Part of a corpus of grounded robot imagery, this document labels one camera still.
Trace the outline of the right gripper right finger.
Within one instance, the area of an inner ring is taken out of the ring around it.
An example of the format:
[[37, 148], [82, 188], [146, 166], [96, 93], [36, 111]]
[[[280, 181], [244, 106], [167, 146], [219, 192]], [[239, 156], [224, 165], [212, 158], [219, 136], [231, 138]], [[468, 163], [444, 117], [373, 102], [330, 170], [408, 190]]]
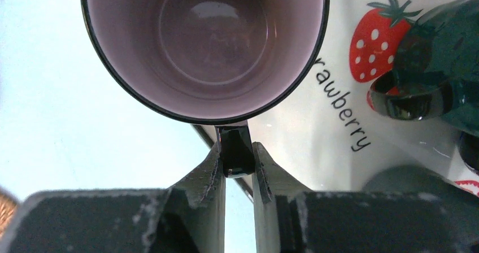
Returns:
[[255, 142], [257, 252], [477, 252], [478, 198], [405, 165], [359, 191], [314, 191]]

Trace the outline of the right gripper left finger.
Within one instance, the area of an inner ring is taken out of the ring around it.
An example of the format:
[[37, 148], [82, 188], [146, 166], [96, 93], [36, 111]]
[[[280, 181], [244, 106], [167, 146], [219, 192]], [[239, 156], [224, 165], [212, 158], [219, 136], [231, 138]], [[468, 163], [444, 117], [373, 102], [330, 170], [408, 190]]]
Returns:
[[30, 195], [2, 252], [223, 252], [224, 146], [168, 188], [56, 190]]

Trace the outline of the mauve mug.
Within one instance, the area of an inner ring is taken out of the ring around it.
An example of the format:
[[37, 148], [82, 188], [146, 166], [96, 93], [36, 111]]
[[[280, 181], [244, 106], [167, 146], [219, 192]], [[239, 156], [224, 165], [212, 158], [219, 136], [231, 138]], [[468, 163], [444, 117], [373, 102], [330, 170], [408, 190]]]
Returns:
[[248, 119], [313, 67], [329, 0], [81, 0], [93, 47], [148, 108], [216, 129], [229, 178], [255, 171]]

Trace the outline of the patterned light wood coaster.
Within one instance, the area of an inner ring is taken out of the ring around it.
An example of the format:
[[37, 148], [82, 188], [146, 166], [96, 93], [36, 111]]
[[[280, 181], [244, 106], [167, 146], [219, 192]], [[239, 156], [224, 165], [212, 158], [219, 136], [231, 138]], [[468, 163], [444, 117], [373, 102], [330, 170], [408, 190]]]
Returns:
[[19, 201], [9, 192], [1, 189], [1, 233], [3, 237], [18, 209]]

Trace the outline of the dark green mug front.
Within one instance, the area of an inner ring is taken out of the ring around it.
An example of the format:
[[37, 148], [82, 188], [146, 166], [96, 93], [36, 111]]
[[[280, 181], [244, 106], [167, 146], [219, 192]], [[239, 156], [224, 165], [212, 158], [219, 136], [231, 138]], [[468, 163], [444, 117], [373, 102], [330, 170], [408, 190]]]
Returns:
[[368, 98], [380, 115], [408, 121], [439, 117], [478, 136], [478, 0], [455, 0], [420, 17]]

